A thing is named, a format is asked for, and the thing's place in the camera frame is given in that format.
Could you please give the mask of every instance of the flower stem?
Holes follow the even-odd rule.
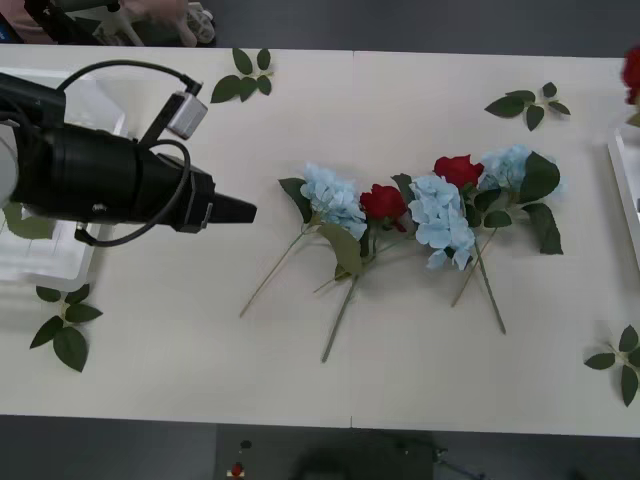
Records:
[[[393,242],[389,245],[387,245],[386,247],[380,249],[379,252],[376,253],[375,257],[371,257],[370,259],[367,259],[364,261],[364,271],[366,271],[369,266],[373,263],[373,261],[378,257],[378,255],[380,255],[382,252],[386,252],[387,250],[389,250],[390,248],[395,247],[396,245],[401,244],[402,242],[404,242],[405,240],[411,240],[412,238],[415,237],[415,234],[411,234],[411,235],[407,235],[406,237],[402,238],[402,240],[399,240],[397,242]],[[327,285],[329,285],[331,282],[336,282],[338,280],[341,280],[343,278],[346,278],[349,276],[349,272],[342,272],[339,275],[336,275],[335,277],[333,277],[331,280],[327,280],[326,282],[324,282],[322,285],[320,285],[318,288],[316,288],[313,293],[318,293],[320,290],[322,290],[324,287],[326,287]]]
[[[285,252],[282,254],[282,256],[280,257],[280,259],[278,260],[278,262],[274,265],[274,267],[271,269],[271,271],[267,274],[267,276],[264,278],[264,280],[262,281],[262,283],[258,286],[258,288],[256,289],[255,292],[253,292],[253,295],[251,295],[251,298],[249,299],[249,301],[247,302],[247,304],[244,306],[244,308],[242,309],[242,311],[240,312],[240,318],[242,318],[242,316],[247,312],[247,310],[249,309],[249,306],[251,305],[251,303],[253,302],[253,300],[256,298],[256,296],[258,296],[258,293],[260,293],[260,290],[262,289],[262,287],[265,286],[265,284],[267,283],[267,280],[269,280],[269,278],[271,277],[271,275],[273,275],[273,272],[276,271],[276,269],[280,266],[280,264],[282,263],[282,261],[284,260],[284,258],[287,256],[287,254],[291,251],[291,249],[293,248],[293,246],[298,243],[298,240],[300,240],[304,234],[307,232],[308,228],[305,229],[304,231],[302,231],[300,233],[300,235],[298,235],[296,237],[296,239],[291,242],[291,244],[289,245],[289,247],[287,247],[287,249],[285,250]]]
[[[493,229],[493,232],[491,232],[491,235],[489,236],[485,244],[482,246],[482,250],[480,250],[480,255],[484,253],[484,249],[487,248],[487,245],[489,245],[489,242],[491,241],[491,239],[493,238],[493,236],[496,234],[497,231],[498,231],[497,228]],[[467,272],[467,276],[464,279],[462,288],[460,289],[460,291],[458,291],[458,294],[453,299],[453,302],[451,302],[451,308],[455,307],[456,304],[458,303],[458,300],[460,300],[460,297],[462,296],[462,292],[464,292],[464,289],[467,288],[467,284],[469,283],[469,280],[471,280],[471,275],[473,275],[473,272],[476,270],[477,266],[478,266],[478,259],[476,259],[474,264],[471,266],[471,269]]]
[[[331,353],[331,347],[333,347],[333,342],[336,339],[336,335],[338,334],[338,328],[340,328],[340,323],[342,323],[342,317],[344,316],[344,312],[347,310],[347,305],[351,301],[351,297],[353,297],[353,292],[356,288],[356,283],[360,279],[360,275],[356,275],[353,277],[351,281],[351,288],[347,293],[346,298],[344,299],[344,303],[342,304],[342,308],[340,309],[340,313],[336,317],[336,321],[333,322],[333,326],[331,327],[331,333],[329,333],[329,339],[327,340],[327,345],[324,347],[324,352],[322,354],[322,363],[325,363],[329,358],[329,354]]]
[[[504,322],[502,321],[502,316],[500,316],[500,310],[498,309],[498,304],[496,303],[496,299],[493,298],[493,292],[491,291],[491,285],[489,285],[489,277],[487,277],[487,271],[484,268],[484,262],[482,261],[482,253],[478,248],[478,242],[475,242],[476,252],[478,253],[478,263],[480,264],[480,271],[482,272],[482,277],[484,278],[484,284],[487,286],[487,291],[489,292],[489,298],[491,298],[491,304],[493,305],[493,310],[496,313],[496,317],[498,318],[498,324],[500,325],[500,330],[503,334],[507,334],[507,329],[504,326]]]

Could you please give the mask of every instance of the flower bouquet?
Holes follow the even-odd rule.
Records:
[[[304,178],[280,180],[282,189],[302,216],[300,233],[260,283],[240,316],[296,243],[307,235],[323,236],[333,248],[337,264],[333,278],[316,292],[333,282],[347,279],[351,282],[331,329],[322,356],[324,362],[359,280],[381,254],[415,240],[431,249],[427,269],[439,269],[450,259],[460,271],[467,271],[452,306],[462,295],[476,266],[480,266],[498,324],[506,333],[482,253],[498,229],[524,217],[533,228],[541,253],[562,254],[553,213],[542,202],[558,189],[560,172],[553,161],[523,145],[488,153],[476,165],[471,164],[470,158],[469,155],[442,157],[432,174],[395,175],[392,179],[397,188],[375,184],[370,192],[361,195],[353,182],[315,165],[306,167]],[[491,232],[482,248],[474,231],[480,228]],[[389,235],[392,230],[401,235]]]

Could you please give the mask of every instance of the black cable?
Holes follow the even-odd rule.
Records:
[[[171,198],[166,203],[166,205],[162,207],[160,211],[156,213],[151,218],[151,220],[149,220],[146,224],[144,224],[138,230],[130,233],[129,235],[125,235],[124,237],[121,237],[115,240],[98,240],[92,237],[89,234],[89,232],[87,232],[86,230],[76,230],[75,237],[77,240],[83,241],[91,246],[103,247],[103,248],[117,247],[120,245],[124,245],[125,243],[130,242],[131,240],[135,240],[141,235],[147,233],[149,230],[155,227],[171,211],[171,209],[175,206],[175,204],[180,199],[180,195],[182,194],[182,191],[184,190],[184,187],[187,184],[187,181],[189,180],[189,174],[191,173],[191,155],[189,155],[189,151],[187,150],[187,147],[182,145],[180,142],[177,142],[176,140],[169,140],[169,139],[158,140],[154,142],[152,145],[150,145],[149,148],[151,149],[159,145],[173,145],[174,147],[178,148],[182,152],[182,155],[184,156],[184,166],[182,168],[182,176],[180,177],[180,181],[178,182],[176,191],[171,196]]]
[[[131,66],[131,67],[140,67],[140,68],[148,68],[150,70],[157,70],[158,72],[164,72],[166,74],[172,75],[184,83],[188,88],[193,88],[194,85],[199,85],[196,81],[189,78],[187,75],[177,72],[168,67],[163,67],[162,65],[156,65],[155,63],[147,63],[147,62],[138,62],[136,60],[107,60],[105,62],[98,62],[92,65],[87,65],[84,68],[81,68],[77,72],[73,73],[66,80],[64,80],[56,90],[59,92],[63,92],[69,85],[78,80],[83,75],[86,75],[89,72],[93,72],[94,70],[98,70],[100,68],[106,67],[115,67],[115,66]]]

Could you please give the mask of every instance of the light blue hydrangea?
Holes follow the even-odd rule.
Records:
[[[527,158],[531,152],[532,150],[524,145],[513,145],[485,153],[480,161],[484,165],[484,171],[478,179],[478,190],[492,190],[500,187],[519,192],[526,173]],[[546,156],[545,158],[553,164],[556,163],[554,158]],[[566,190],[566,181],[560,177],[560,184],[553,193],[563,193]]]
[[[339,178],[333,170],[307,164],[300,193],[311,200],[311,208],[324,223],[346,228],[356,240],[367,229],[367,216],[360,210],[360,195],[353,182]]]
[[[416,197],[409,204],[411,216],[419,225],[416,240],[436,249],[427,268],[442,267],[447,259],[444,249],[451,247],[455,250],[453,262],[464,270],[475,236],[460,210],[458,188],[436,175],[415,178],[410,187]]]

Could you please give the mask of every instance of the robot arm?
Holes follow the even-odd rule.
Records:
[[[188,77],[155,68],[179,75],[187,88],[171,96],[139,143],[64,123],[64,88],[88,71],[122,64],[158,67],[103,62],[80,70],[55,90],[0,74],[0,121],[14,126],[18,146],[17,162],[0,156],[0,204],[20,202],[38,215],[81,224],[143,224],[133,234],[106,242],[82,227],[76,232],[76,239],[103,247],[133,240],[156,224],[197,233],[209,223],[252,223],[254,205],[218,194],[211,175],[191,166],[184,145],[157,140],[165,128],[188,138],[206,114],[196,97],[200,85]],[[151,148],[158,145],[177,147],[184,161],[154,154]]]

